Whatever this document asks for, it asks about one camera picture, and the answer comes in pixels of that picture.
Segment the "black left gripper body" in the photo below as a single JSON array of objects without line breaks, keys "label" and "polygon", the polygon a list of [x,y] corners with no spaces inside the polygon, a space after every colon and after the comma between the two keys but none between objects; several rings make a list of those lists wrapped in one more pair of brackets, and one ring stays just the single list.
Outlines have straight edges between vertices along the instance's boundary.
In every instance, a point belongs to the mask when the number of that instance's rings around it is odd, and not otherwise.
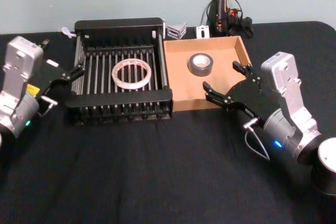
[{"label": "black left gripper body", "polygon": [[43,59],[40,67],[29,79],[26,92],[35,99],[39,99],[42,95],[46,95],[56,86],[66,85],[66,70],[55,63],[50,64]]}]

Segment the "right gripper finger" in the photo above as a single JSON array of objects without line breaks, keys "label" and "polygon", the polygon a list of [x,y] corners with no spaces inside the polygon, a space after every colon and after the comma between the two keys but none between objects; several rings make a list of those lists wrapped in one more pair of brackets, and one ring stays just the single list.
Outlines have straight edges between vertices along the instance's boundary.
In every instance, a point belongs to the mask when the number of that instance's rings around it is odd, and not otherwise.
[{"label": "right gripper finger", "polygon": [[230,98],[230,93],[233,91],[233,88],[230,88],[226,94],[222,94],[214,90],[206,81],[203,81],[202,86],[205,91],[205,98],[208,102],[220,106],[225,111],[233,110],[233,101],[232,98]]},{"label": "right gripper finger", "polygon": [[235,71],[245,76],[247,80],[252,81],[254,77],[254,70],[251,64],[248,63],[243,66],[238,61],[233,61],[232,66]]}]

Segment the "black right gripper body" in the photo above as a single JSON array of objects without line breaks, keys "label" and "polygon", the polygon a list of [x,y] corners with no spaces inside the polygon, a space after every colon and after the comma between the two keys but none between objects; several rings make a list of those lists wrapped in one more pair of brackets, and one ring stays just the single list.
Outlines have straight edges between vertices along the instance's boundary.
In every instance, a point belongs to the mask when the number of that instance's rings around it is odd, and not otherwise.
[{"label": "black right gripper body", "polygon": [[260,84],[248,77],[233,86],[227,93],[227,111],[240,110],[250,118],[257,118],[263,127],[266,121],[266,96],[261,92]]}]

